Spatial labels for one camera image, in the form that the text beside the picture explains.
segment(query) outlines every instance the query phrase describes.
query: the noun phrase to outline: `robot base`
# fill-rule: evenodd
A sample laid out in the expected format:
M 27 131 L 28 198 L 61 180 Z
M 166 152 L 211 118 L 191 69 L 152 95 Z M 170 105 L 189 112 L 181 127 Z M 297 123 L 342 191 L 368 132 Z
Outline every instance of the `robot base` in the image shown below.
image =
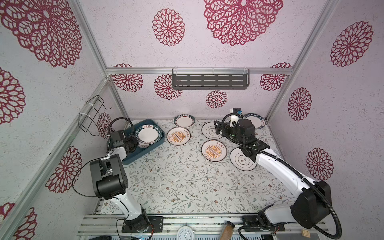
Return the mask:
M 148 217 L 149 222 L 155 227 L 153 232 L 163 231 L 163 219 L 164 217 Z M 137 229 L 131 228 L 132 222 L 130 220 L 124 220 L 121 232 L 122 233 L 138 233 Z M 149 226 L 143 232 L 152 232 L 152 227 Z

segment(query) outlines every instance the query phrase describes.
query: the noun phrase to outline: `clock face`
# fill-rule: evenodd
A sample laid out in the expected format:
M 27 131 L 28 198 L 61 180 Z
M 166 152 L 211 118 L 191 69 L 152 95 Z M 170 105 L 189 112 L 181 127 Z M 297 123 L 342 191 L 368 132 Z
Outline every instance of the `clock face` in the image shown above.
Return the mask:
M 177 240 L 195 240 L 195 234 L 193 233 L 192 228 L 188 226 L 181 227 L 177 231 Z

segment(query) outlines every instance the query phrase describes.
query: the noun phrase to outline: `leaf pattern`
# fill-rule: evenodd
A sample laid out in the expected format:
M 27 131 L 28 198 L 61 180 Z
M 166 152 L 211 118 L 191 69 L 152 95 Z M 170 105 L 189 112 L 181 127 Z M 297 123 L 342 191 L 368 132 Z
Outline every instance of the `leaf pattern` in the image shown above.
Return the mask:
M 201 128 L 210 121 L 196 120 L 189 128 L 191 140 L 187 144 L 174 146 L 165 141 L 124 165 L 128 191 L 147 213 L 249 213 L 270 204 L 294 201 L 285 186 L 263 167 L 248 172 L 235 168 L 229 154 L 237 145 L 225 138 L 219 141 L 228 149 L 226 158 L 220 162 L 206 160 L 200 149 L 209 139 L 202 135 Z M 175 127 L 171 120 L 156 122 L 165 133 Z M 277 151 L 267 127 L 255 131 L 257 138 Z M 99 214 L 122 212 L 107 200 Z

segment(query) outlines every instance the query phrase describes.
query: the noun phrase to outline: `wooden block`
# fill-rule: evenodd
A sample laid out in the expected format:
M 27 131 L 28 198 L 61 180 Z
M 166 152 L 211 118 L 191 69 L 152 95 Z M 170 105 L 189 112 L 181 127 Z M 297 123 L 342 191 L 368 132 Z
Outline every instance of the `wooden block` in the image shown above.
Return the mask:
M 308 230 L 305 230 L 305 229 L 302 229 L 302 230 L 301 230 L 301 235 L 302 235 L 303 237 L 311 238 L 311 233 L 310 233 Z

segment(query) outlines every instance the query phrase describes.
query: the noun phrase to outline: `white plate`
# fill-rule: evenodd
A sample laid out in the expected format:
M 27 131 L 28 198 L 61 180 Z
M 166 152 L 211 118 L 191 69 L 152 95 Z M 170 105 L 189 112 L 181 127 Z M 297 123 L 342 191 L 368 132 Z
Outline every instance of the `white plate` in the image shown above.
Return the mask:
M 173 119 L 173 124 L 183 128 L 192 127 L 195 124 L 195 118 L 189 114 L 180 114 Z
M 149 146 L 151 146 L 152 144 L 147 144 L 147 143 L 142 143 L 142 142 L 139 142 L 138 144 L 138 147 L 141 147 L 141 148 L 147 148 Z
M 237 169 L 243 171 L 251 171 L 257 166 L 257 163 L 253 162 L 249 157 L 246 157 L 240 148 L 232 150 L 229 158 Z
M 189 139 L 191 139 L 191 133 L 186 128 L 175 127 L 167 133 L 167 140 L 172 145 L 184 145 Z
M 146 124 L 138 127 L 135 131 L 135 137 L 145 144 L 152 144 L 160 140 L 163 132 L 157 125 Z
M 218 135 L 216 134 L 216 128 L 213 122 L 207 122 L 204 124 L 201 128 L 201 132 L 203 133 L 204 137 L 212 140 L 217 140 L 223 137 L 221 133 Z
M 220 162 L 227 156 L 227 148 L 222 142 L 209 140 L 201 146 L 203 156 L 212 162 Z
M 265 127 L 265 119 L 256 113 L 247 113 L 244 115 L 245 119 L 251 120 L 256 129 Z

